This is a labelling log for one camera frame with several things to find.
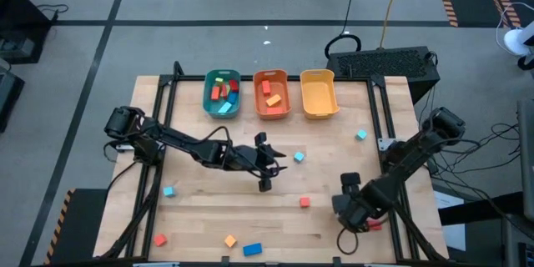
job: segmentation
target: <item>wooden table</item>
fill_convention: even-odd
[[[138,77],[131,105],[145,113],[152,112],[157,82],[158,77]],[[406,79],[386,78],[386,83],[396,135],[408,139],[417,132],[417,121]],[[335,219],[330,198],[341,193],[340,174],[359,172],[363,184],[380,175],[365,83],[336,82],[340,111],[330,119],[315,121],[303,115],[299,82],[289,84],[290,115],[277,121],[258,118],[251,82],[241,84],[238,117],[212,119],[202,109],[203,85],[179,82],[173,128],[202,138],[223,124],[228,127],[234,145],[254,145],[254,136],[265,131],[268,143],[287,154],[288,158],[279,162],[288,169],[273,179],[272,190],[260,193],[258,179],[248,173],[206,169],[187,154],[169,149],[161,184],[174,186],[178,195],[165,198],[160,191],[154,234],[165,234],[168,243],[163,247],[152,245],[150,260],[220,261],[221,256],[228,255],[233,262],[329,263],[334,256],[340,256],[344,263],[395,262],[388,224],[381,231],[359,234],[360,247],[353,255],[343,255],[335,245],[342,227]],[[382,116],[381,128],[387,136],[378,90],[375,94]],[[164,96],[161,122],[167,97]],[[355,139],[359,129],[368,133],[360,142]],[[293,161],[297,151],[305,154],[301,164]],[[114,175],[131,160],[132,154],[120,154]],[[140,167],[126,173],[109,193],[95,255],[105,252],[130,221],[139,170]],[[406,189],[414,221],[436,250],[448,257],[428,171],[419,169],[406,183]],[[311,207],[299,207],[301,196],[311,198]],[[144,226],[139,226],[135,254],[140,254]],[[238,240],[233,249],[224,244],[228,234]],[[400,227],[400,235],[404,256],[409,258],[404,226]],[[257,242],[263,245],[263,254],[244,257],[242,247]],[[345,233],[341,245],[351,249],[354,236]]]

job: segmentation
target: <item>plastic bin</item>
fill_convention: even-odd
[[[226,113],[219,113],[219,109],[226,103],[226,99],[219,98],[217,101],[211,100],[211,88],[215,85],[215,79],[222,78],[224,83],[228,83],[230,79],[237,81],[239,85],[239,93],[237,101],[232,105],[230,110]],[[239,103],[241,100],[241,75],[235,70],[212,70],[206,74],[206,79],[204,81],[204,98],[202,101],[202,106],[206,113],[208,113],[213,118],[233,118],[237,115],[239,111]]]
[[[335,101],[334,73],[326,69],[306,70],[300,74],[302,103],[306,118],[330,118],[340,110]]]
[[[270,95],[264,95],[262,82],[268,80],[270,84]],[[270,113],[269,106],[265,100],[278,94],[282,99],[276,104],[280,108],[279,113]],[[287,89],[287,72],[284,70],[266,70],[254,74],[254,102],[256,113],[263,120],[279,119],[287,116],[291,110],[290,94]]]

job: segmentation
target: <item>yellow block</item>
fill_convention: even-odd
[[[232,247],[234,246],[235,242],[237,242],[237,240],[234,238],[233,235],[229,234],[228,237],[224,239],[224,242],[228,245],[228,247]]]
[[[267,99],[265,102],[267,103],[267,105],[272,107],[273,105],[277,104],[280,100],[282,100],[282,98],[280,97],[280,95],[276,94],[275,96]]]

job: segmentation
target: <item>gray carpet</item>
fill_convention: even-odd
[[[113,3],[32,1],[69,4],[71,9],[61,16],[63,20],[104,20]],[[354,0],[350,19],[380,21],[388,1]],[[346,3],[347,0],[123,0],[118,19],[342,20]],[[441,0],[395,0],[391,19],[444,21],[446,15]],[[0,192],[8,195],[4,202],[10,208],[0,214],[0,257],[5,265],[16,265],[20,260],[102,30],[55,27],[39,63],[13,66],[15,74],[27,85],[8,131],[0,135],[4,163]],[[104,188],[109,184],[112,166],[102,155],[102,145],[107,141],[102,129],[115,106],[129,103],[137,76],[170,73],[174,60],[179,60],[190,74],[206,73],[212,68],[234,68],[249,74],[284,68],[298,74],[307,68],[325,67],[324,46],[340,30],[315,26],[113,28],[43,235],[35,241],[38,248],[33,263],[43,262],[65,192],[72,187]],[[362,39],[363,49],[378,47],[379,27],[347,30]],[[488,135],[490,126],[497,122],[514,124],[515,102],[534,92],[531,75],[517,69],[515,59],[495,45],[491,29],[388,28],[386,48],[420,45],[437,52],[440,59],[442,80],[436,86],[434,107],[446,106],[463,118],[467,122],[467,139]],[[354,44],[342,42],[332,52],[353,48]],[[416,105],[418,114],[423,106],[424,102]],[[458,165],[457,170],[499,164],[515,147],[516,141],[495,140]],[[499,169],[463,174],[461,178],[490,195],[499,195],[521,188],[518,171],[515,161]]]

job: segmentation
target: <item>floor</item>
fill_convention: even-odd
[[[66,3],[70,10],[48,35],[39,63],[13,66],[26,86],[0,135],[0,194],[10,208],[0,214],[0,257],[9,266],[43,262],[68,189],[109,184],[112,165],[102,155],[107,141],[102,129],[112,108],[129,103],[137,76],[170,73],[175,60],[186,73],[283,68],[298,74],[324,68],[324,46],[339,34],[348,2],[32,1]],[[378,47],[388,2],[353,0],[355,26],[347,31],[361,38],[363,49]],[[466,138],[487,136],[494,123],[516,122],[516,101],[532,95],[532,77],[496,46],[493,29],[449,27],[441,0],[395,0],[390,19],[386,48],[426,45],[438,53],[441,81],[433,106],[463,118]],[[340,43],[332,51],[353,47]],[[418,114],[424,105],[416,105]],[[499,164],[515,147],[516,141],[496,139],[458,169]],[[490,195],[521,189],[517,160],[461,178]],[[42,205],[45,194],[50,201]]]

